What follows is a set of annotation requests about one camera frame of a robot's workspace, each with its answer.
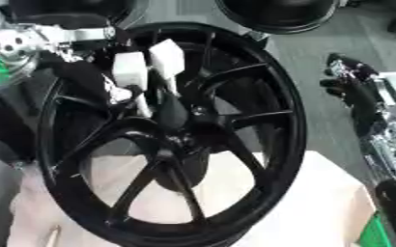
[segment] white clamp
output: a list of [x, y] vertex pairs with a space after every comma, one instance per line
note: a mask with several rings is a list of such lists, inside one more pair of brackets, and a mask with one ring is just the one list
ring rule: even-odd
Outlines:
[[154, 68], [166, 81], [168, 89], [178, 96], [176, 76], [184, 71], [184, 52], [172, 40], [166, 40], [150, 48]]
[[[147, 65], [142, 52], [121, 53], [115, 56], [112, 74], [121, 88], [135, 85], [143, 92], [148, 88]], [[142, 116], [150, 118], [152, 111], [144, 94], [136, 99], [136, 104]]]

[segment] rim lip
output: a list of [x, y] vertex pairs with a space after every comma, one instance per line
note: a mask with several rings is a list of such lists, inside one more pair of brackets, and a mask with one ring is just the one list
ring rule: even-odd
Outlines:
[[80, 213], [76, 212], [72, 208], [73, 206], [67, 206], [64, 204], [64, 199], [62, 199], [61, 193], [57, 190], [57, 185], [55, 184], [53, 176], [49, 171], [51, 162], [49, 153], [47, 153], [46, 149], [49, 149], [52, 144], [47, 144], [44, 141], [44, 137], [46, 136], [46, 132], [49, 131], [48, 129], [46, 129], [46, 124], [50, 124], [54, 121], [52, 114], [50, 114], [48, 110], [51, 110], [51, 106], [53, 103], [53, 100], [50, 100], [52, 98], [52, 93], [55, 92], [55, 90], [58, 90], [58, 88], [62, 84], [60, 80], [58, 80], [53, 85], [44, 102], [37, 134], [38, 160], [42, 169], [44, 182], [48, 188], [48, 191], [53, 196], [57, 204], [70, 218], [78, 222], [82, 227], [86, 228], [92, 233], [95, 233], [105, 239], [109, 239], [110, 241], [121, 245], [133, 244], [137, 246], [166, 247], [213, 245], [217, 242], [225, 241], [226, 239], [230, 239], [233, 236], [238, 235], [239, 233], [247, 231], [247, 229], [256, 224], [261, 218], [269, 213], [290, 188], [299, 170], [300, 163], [302, 161], [306, 147], [306, 118], [303, 105], [300, 101], [296, 86], [289, 77], [288, 73], [265, 50], [260, 48], [258, 44], [250, 42], [248, 39], [241, 37], [240, 35], [235, 34], [231, 31], [194, 22], [167, 22], [147, 24], [143, 25], [142, 27], [132, 28], [129, 31], [131, 33], [144, 33], [147, 31], [156, 30], [156, 28], [162, 30], [213, 30], [217, 34], [223, 34], [225, 39], [230, 38], [230, 40], [232, 40], [232, 43], [237, 43], [237, 45], [242, 47], [244, 51], [248, 52], [253, 57], [260, 58], [261, 60], [266, 61], [270, 64], [269, 73], [278, 79], [278, 81], [280, 82], [280, 85], [278, 86], [280, 87], [281, 91], [291, 96], [290, 99], [292, 100], [292, 102], [290, 103], [292, 104], [294, 113], [297, 114], [297, 120], [293, 121], [294, 123], [292, 131], [294, 133], [292, 134], [290, 140], [292, 143], [296, 144], [290, 147], [290, 151], [288, 151], [289, 155], [286, 157], [285, 160], [286, 162], [282, 165], [283, 169], [281, 169], [280, 177], [282, 177], [283, 179], [280, 179], [279, 183], [277, 184], [279, 189], [277, 189], [276, 192], [273, 192], [270, 196], [267, 196], [261, 202], [260, 206], [257, 206], [254, 210], [250, 211], [249, 215], [246, 215], [243, 218], [237, 220], [237, 222], [233, 223], [231, 226], [227, 226], [213, 231], [197, 233], [189, 237], [171, 237], [169, 239], [166, 237], [146, 237], [135, 233], [125, 233], [117, 229], [109, 229], [106, 226], [95, 226], [95, 224], [91, 224], [91, 222], [84, 219], [82, 215], [79, 215]]
[[246, 28], [250, 28], [255, 31], [260, 31], [275, 35], [298, 34], [316, 29], [321, 25], [325, 24], [326, 22], [328, 22], [332, 18], [339, 6], [339, 1], [333, 0], [333, 4], [331, 5], [328, 12], [325, 13], [325, 15], [318, 17], [314, 21], [302, 25], [278, 26], [278, 25], [267, 25], [263, 23], [254, 23], [248, 18], [243, 17], [240, 14], [237, 14], [231, 11], [230, 9], [228, 9], [228, 7], [224, 3], [224, 0], [215, 0], [215, 2], [219, 7], [219, 9], [232, 21], [238, 23], [238, 25], [241, 25]]

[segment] wheel spoke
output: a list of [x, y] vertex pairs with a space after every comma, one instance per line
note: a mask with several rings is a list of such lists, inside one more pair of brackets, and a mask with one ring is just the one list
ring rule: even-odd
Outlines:
[[106, 219], [107, 225], [125, 223], [128, 220], [128, 211], [138, 195], [155, 179], [156, 168], [161, 163], [159, 154], [138, 174], [127, 190], [112, 206]]
[[88, 100], [88, 99], [85, 99], [85, 98], [81, 98], [81, 97], [77, 97], [77, 96], [57, 96], [56, 99], [59, 100], [60, 102], [74, 103], [74, 104], [77, 104], [77, 105], [81, 105], [81, 106], [87, 107], [90, 110], [93, 110], [93, 111], [96, 111], [96, 112], [99, 112], [99, 113], [107, 114], [107, 108], [106, 107], [103, 107], [103, 105], [94, 103], [91, 100]]
[[155, 30], [155, 31], [153, 32], [153, 36], [152, 36], [152, 45], [155, 45], [155, 44], [158, 43], [160, 33], [162, 33], [162, 30], [161, 30], [161, 29], [157, 29], [157, 30]]
[[109, 127], [110, 124], [111, 121], [107, 121], [103, 123], [101, 126], [99, 126], [90, 135], [88, 135], [82, 142], [76, 145], [76, 147], [72, 151], [65, 154], [63, 158], [59, 162], [57, 162], [55, 167], [59, 168], [64, 163], [67, 163], [71, 160], [88, 156], [92, 151], [106, 144], [107, 139], [106, 139], [106, 135], [104, 134], [104, 130], [107, 127]]
[[246, 66], [217, 73], [207, 78], [206, 82], [201, 86], [200, 90], [205, 95], [208, 95], [220, 86], [232, 80], [243, 77], [256, 76], [257, 73], [267, 68], [268, 66], [269, 65], [267, 63], [260, 63], [252, 66]]
[[206, 47], [204, 47], [203, 61], [200, 70], [204, 68], [208, 69], [212, 64], [212, 43], [214, 38], [216, 38], [216, 33], [211, 32], [207, 34]]
[[227, 140], [225, 146], [249, 168], [255, 178], [257, 187], [264, 188], [267, 183], [267, 172], [264, 166], [235, 132], [227, 133], [226, 135]]
[[206, 216], [192, 190], [191, 182], [184, 172], [182, 164], [175, 157], [171, 159], [170, 163], [172, 165], [172, 170], [170, 170], [169, 175], [186, 199], [193, 221], [198, 224], [203, 224], [206, 221]]
[[219, 118], [228, 122], [234, 130], [260, 124], [274, 124], [284, 126], [287, 120], [293, 115], [292, 110], [258, 113], [251, 115], [233, 114], [222, 115]]

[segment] chrome machine part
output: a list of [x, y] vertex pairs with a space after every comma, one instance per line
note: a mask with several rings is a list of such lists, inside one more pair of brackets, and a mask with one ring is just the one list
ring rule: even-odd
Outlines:
[[[10, 85], [31, 76], [42, 52], [56, 54], [63, 61], [73, 63], [82, 60], [72, 49], [76, 42], [113, 40], [115, 36], [116, 29], [109, 23], [104, 28], [67, 30], [55, 25], [10, 24], [0, 14], [0, 64], [7, 71], [7, 83], [2, 81], [0, 85]], [[130, 91], [116, 87], [111, 79], [104, 77], [111, 104], [131, 98]]]
[[371, 123], [368, 134], [360, 136], [365, 159], [373, 170], [376, 183], [388, 178], [396, 179], [396, 90], [385, 74], [374, 72], [360, 62], [347, 60], [344, 57], [334, 59], [329, 63], [328, 69], [339, 80], [347, 84], [363, 85], [374, 96], [375, 112], [372, 115], [376, 118]]

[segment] white fabric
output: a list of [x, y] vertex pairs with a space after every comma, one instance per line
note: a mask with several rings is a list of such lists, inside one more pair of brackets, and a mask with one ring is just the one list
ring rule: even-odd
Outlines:
[[[140, 156], [105, 156], [97, 158], [94, 164], [94, 190], [112, 205], [146, 161]], [[236, 202], [252, 186], [248, 170], [233, 155], [221, 153], [212, 156], [209, 172], [194, 191], [210, 216]], [[308, 152], [287, 196], [235, 246], [348, 246], [347, 239], [356, 239], [359, 234], [347, 230], [347, 226], [353, 225], [347, 215], [359, 187], [361, 183], [342, 169], [318, 153]], [[11, 208], [15, 217], [9, 247], [46, 247], [56, 229], [58, 239], [49, 247], [115, 246], [72, 222], [46, 193], [37, 169], [25, 171], [21, 192]], [[151, 222], [190, 220], [183, 197], [155, 182], [137, 198], [130, 213]]]

